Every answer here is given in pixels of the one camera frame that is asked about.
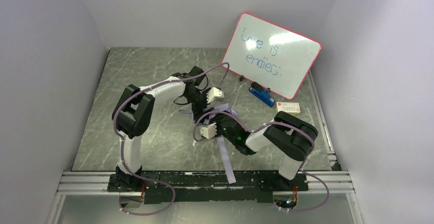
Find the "lilac folding umbrella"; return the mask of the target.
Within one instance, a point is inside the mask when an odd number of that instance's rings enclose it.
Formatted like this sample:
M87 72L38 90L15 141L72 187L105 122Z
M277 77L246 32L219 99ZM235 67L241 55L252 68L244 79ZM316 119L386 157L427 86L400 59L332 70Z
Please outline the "lilac folding umbrella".
M238 116L238 114L233 109L230 108L228 103L216 105L216 106L213 106L213 108L215 110L218 110L218 111L228 111L231 115L235 115L236 117ZM216 138L216 141L218 143L218 147L220 150L220 154L222 157L222 162L224 164L225 173L226 173L228 183L234 184L234 183L236 183L236 179L234 176L234 172L233 172L233 168L232 168L231 161L229 158L229 154L228 154L228 151L226 148L225 139L223 138L223 136L218 136Z

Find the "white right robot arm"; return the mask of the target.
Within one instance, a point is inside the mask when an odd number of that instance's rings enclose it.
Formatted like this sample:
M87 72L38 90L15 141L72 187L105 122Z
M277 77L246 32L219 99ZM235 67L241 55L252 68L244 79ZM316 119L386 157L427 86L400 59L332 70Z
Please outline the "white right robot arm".
M226 138L243 155L254 155L269 145L277 147L284 154L278 173L287 180L295 178L318 136L313 125L284 111L254 131L248 131L228 112L218 113L210 124L216 125L218 137Z

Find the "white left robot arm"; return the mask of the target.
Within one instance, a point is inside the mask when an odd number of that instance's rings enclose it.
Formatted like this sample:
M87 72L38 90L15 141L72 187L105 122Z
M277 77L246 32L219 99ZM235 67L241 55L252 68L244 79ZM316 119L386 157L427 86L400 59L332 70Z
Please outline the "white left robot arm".
M194 66L188 73L175 73L164 81L149 86L128 85L112 114L115 131L121 135L122 156L116 167L118 181L129 189L138 187L142 172L140 163L141 137L148 129L156 102L184 97L197 120L207 108L209 87L199 88L205 72Z

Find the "blue black stapler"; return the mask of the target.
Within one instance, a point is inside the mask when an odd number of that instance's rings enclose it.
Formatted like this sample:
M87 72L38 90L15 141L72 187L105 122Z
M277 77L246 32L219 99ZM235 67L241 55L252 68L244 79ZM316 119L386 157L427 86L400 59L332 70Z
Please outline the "blue black stapler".
M269 107L275 106L275 100L269 94L269 89L264 89L257 82L252 82L249 87L249 92L260 99L263 103L265 103Z

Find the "white staples box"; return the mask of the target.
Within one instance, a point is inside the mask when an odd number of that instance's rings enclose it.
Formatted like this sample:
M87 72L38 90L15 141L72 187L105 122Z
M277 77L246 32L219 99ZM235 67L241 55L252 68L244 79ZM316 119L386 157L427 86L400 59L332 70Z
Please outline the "white staples box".
M284 111L288 114L298 116L301 113L300 105L297 102L277 102L277 112Z

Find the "red framed whiteboard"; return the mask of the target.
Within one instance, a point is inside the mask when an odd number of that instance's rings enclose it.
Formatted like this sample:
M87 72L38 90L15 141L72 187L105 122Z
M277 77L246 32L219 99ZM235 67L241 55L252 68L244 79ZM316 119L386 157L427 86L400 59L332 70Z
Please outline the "red framed whiteboard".
M233 73L292 100L321 47L314 39L244 12L222 61Z

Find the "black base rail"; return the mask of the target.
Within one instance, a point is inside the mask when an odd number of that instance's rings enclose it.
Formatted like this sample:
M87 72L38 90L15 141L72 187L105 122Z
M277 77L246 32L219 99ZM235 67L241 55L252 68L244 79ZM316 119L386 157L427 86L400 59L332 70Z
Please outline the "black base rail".
M307 177L296 174L292 180L277 170L235 171L236 183L229 184L224 171L142 171L141 184L129 189L111 174L107 192L119 193L144 204L200 201L244 201L272 203L275 192L307 191Z

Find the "aluminium frame rail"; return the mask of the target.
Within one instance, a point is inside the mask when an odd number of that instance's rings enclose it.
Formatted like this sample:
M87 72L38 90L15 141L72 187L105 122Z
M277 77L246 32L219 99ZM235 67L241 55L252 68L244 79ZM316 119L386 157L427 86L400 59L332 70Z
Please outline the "aluminium frame rail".
M110 175L119 159L119 141L111 122L102 124L112 111L109 98L100 91L94 102L72 170L58 186L52 223L362 223L355 189L348 172L338 168L313 79L303 82L295 101L300 119L319 131L315 150L305 164L308 190L299 192L293 211L278 208L271 197L290 192L259 189L258 178L276 174L283 154L268 146L255 155L239 153L226 144L236 183L228 184L215 140L195 143L193 121L181 114L171 100L155 106L151 124L142 138L141 163L146 173L158 173L176 193L163 196L148 189L145 203L138 193L123 195L131 200L128 213L118 207L118 193L107 192Z

